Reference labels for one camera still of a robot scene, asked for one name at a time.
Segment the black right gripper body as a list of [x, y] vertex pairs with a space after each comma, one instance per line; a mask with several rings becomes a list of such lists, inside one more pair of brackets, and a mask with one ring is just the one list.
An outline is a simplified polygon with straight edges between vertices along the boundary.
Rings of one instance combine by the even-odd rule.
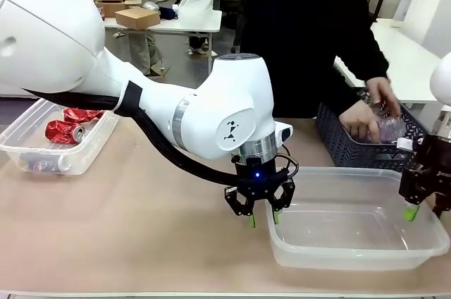
[[418, 146], [419, 185], [430, 193], [450, 192], [450, 139], [427, 135]]

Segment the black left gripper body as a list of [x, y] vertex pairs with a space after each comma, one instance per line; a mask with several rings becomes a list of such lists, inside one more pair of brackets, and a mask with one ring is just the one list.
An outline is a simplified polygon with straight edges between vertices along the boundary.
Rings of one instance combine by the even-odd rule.
[[239, 161], [239, 156], [232, 157], [237, 177], [244, 185], [237, 186], [239, 192], [249, 201], [269, 201], [277, 188], [288, 180], [288, 164], [283, 168], [276, 168], [276, 159], [288, 160], [288, 155], [276, 155], [271, 160], [262, 163], [259, 157], [250, 157], [245, 163]]

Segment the person right hand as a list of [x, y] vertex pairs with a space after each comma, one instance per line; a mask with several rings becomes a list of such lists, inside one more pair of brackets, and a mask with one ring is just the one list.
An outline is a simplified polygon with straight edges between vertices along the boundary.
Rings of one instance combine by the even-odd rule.
[[348, 110], [339, 115], [341, 124], [346, 131], [358, 140], [380, 141], [380, 132], [376, 115], [363, 101], [352, 105]]

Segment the person left hand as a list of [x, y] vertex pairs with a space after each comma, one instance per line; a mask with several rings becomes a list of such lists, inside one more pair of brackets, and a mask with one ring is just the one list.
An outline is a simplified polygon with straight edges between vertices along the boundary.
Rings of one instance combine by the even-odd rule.
[[392, 117], [401, 117], [400, 104], [391, 88], [389, 79], [372, 78], [367, 80], [365, 84], [374, 104], [386, 106]]

